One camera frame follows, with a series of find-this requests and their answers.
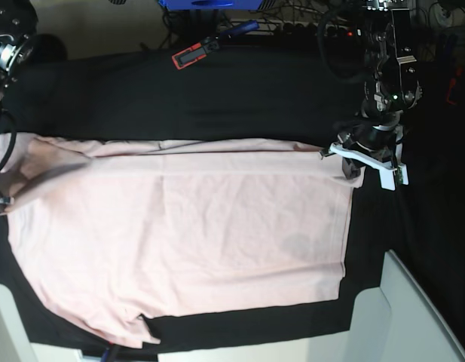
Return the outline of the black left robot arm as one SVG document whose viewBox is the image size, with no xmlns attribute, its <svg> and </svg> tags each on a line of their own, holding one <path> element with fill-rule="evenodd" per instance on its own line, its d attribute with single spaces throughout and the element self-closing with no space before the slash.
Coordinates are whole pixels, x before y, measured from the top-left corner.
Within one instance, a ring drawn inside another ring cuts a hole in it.
<svg viewBox="0 0 465 362">
<path fill-rule="evenodd" d="M 326 27 L 352 15 L 352 36 L 363 46 L 363 66 L 352 74 L 333 66 L 326 53 Z M 410 10 L 405 1 L 345 1 L 328 10 L 317 25 L 321 60 L 343 84 L 362 84 L 364 99 L 355 119 L 342 126 L 337 140 L 321 150 L 323 157 L 339 155 L 347 179 L 359 176 L 365 165 L 379 173 L 381 187 L 390 191 L 408 184 L 402 162 L 404 112 L 422 96 L 418 61 L 410 37 Z"/>
</svg>

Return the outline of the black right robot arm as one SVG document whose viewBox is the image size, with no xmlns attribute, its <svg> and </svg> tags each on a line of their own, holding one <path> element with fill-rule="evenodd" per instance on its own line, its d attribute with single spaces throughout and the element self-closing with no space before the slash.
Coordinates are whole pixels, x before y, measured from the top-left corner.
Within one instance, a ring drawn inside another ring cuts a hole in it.
<svg viewBox="0 0 465 362">
<path fill-rule="evenodd" d="M 0 1 L 0 124 L 6 118 L 11 133 L 0 160 L 0 173 L 11 158 L 17 138 L 16 122 L 3 108 L 2 98 L 35 49 L 37 24 L 38 15 L 30 1 Z"/>
</svg>

